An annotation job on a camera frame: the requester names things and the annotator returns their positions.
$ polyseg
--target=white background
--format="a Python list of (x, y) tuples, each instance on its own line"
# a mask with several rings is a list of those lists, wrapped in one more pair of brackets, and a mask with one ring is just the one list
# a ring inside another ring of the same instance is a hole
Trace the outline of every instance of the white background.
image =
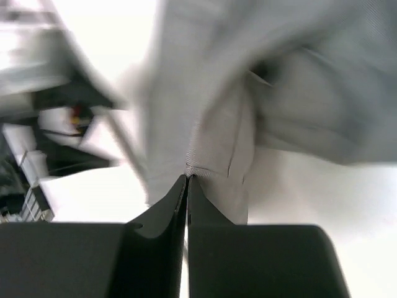
[[(120, 118), (126, 128), (135, 131), (133, 88), (151, 69), (148, 61), (156, 53), (161, 3), (53, 2), (87, 58), (93, 78), (130, 108), (120, 111)], [(147, 208), (142, 187), (123, 162), (117, 142), (103, 122), (98, 126), (87, 148), (117, 156), (122, 165), (45, 182), (56, 220), (126, 222)], [(352, 297), (397, 297), (397, 168), (344, 167), (310, 156), (260, 149), (246, 183), (251, 190), (250, 224), (318, 224), (336, 246)], [(78, 210), (73, 207), (76, 202)], [(185, 271), (181, 297), (187, 297)]]

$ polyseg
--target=garment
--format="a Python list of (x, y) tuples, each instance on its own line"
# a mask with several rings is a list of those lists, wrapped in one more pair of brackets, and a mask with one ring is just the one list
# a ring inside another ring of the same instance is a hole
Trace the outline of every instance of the garment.
[(396, 161), (396, 9), (394, 0), (169, 0), (145, 102), (149, 203), (184, 172), (245, 223), (258, 145), (346, 165)]

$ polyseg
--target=white surface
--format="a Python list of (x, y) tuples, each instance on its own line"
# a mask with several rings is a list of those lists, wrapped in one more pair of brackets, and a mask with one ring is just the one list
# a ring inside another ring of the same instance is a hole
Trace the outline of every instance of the white surface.
[[(74, 42), (89, 57), (94, 76), (130, 100), (129, 86), (136, 86), (140, 75), (146, 75), (148, 53), (153, 54), (149, 49), (155, 36), (154, 18), (159, 16), (157, 1), (54, 2)], [(128, 117), (124, 125), (133, 129)], [(96, 133), (102, 136), (93, 134), (92, 145), (114, 154), (117, 146), (111, 137), (103, 141), (105, 129)], [(246, 180), (251, 189), (249, 221), (319, 224), (336, 246), (353, 298), (394, 298), (396, 182), (397, 169), (391, 166), (348, 168), (309, 156), (259, 150)], [(49, 181), (45, 188), (57, 220), (123, 222), (145, 209), (144, 194), (127, 165)], [(115, 194), (110, 196), (109, 189)], [(120, 205), (114, 207), (113, 200)], [(70, 207), (73, 201), (82, 203), (79, 210)], [(188, 292), (184, 274), (181, 297)]]

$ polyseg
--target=white table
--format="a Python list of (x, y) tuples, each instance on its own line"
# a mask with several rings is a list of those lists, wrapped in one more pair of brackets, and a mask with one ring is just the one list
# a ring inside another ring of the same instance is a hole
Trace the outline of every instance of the white table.
[[(75, 46), (89, 57), (92, 77), (110, 86), (120, 103), (127, 103), (134, 113), (132, 89), (150, 70), (158, 26), (154, 20), (160, 15), (161, 2), (53, 2)], [(136, 128), (133, 117), (126, 117), (123, 123), (131, 130)], [(111, 139), (106, 129), (97, 129), (89, 143), (123, 160)], [(353, 298), (397, 297), (396, 167), (348, 168), (310, 156), (261, 149), (246, 184), (251, 190), (250, 224), (318, 224), (335, 244)], [(46, 181), (44, 188), (59, 221), (126, 222), (146, 208), (145, 195), (127, 164)], [(112, 204), (114, 209), (109, 212), (108, 200), (114, 199), (120, 205)], [(81, 203), (80, 210), (71, 207), (73, 201)], [(181, 297), (187, 295), (184, 270)]]

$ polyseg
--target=gray cloth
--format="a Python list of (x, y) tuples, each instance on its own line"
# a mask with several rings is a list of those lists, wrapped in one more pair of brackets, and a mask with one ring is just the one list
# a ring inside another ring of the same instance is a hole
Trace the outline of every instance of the gray cloth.
[(197, 175), (245, 223), (258, 145), (396, 161), (396, 11), (395, 0), (168, 0), (146, 102), (149, 203)]

